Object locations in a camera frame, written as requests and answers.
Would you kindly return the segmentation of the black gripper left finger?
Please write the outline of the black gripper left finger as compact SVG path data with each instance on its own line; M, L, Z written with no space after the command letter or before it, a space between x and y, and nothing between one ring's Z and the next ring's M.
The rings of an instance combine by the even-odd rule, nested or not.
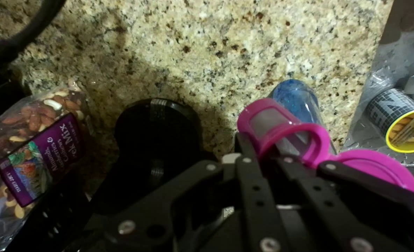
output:
M248 252L283 252L286 243L280 214L252 141L238 132L235 146L241 152L237 160L237 177L241 188L245 247Z

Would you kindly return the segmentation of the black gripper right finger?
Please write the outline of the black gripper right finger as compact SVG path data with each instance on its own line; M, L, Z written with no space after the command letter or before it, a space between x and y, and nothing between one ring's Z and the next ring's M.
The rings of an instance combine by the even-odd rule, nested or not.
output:
M386 235L363 223L329 181L309 173L294 156L283 156L279 163L300 190L328 252L382 252L395 246Z

